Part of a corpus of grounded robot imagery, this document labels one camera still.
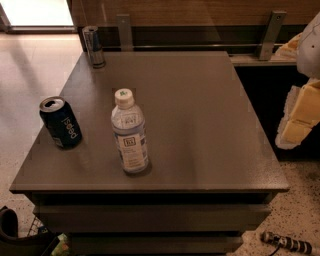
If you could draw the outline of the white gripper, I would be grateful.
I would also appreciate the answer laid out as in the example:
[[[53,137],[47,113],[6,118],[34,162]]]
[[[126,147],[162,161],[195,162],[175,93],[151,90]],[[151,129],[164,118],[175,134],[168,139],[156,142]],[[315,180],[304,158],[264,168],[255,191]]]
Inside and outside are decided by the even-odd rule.
[[[320,12],[304,31],[279,47],[275,55],[295,59],[297,70],[310,79],[302,87],[292,86],[283,109],[275,144],[290,150],[301,144],[320,122]]]

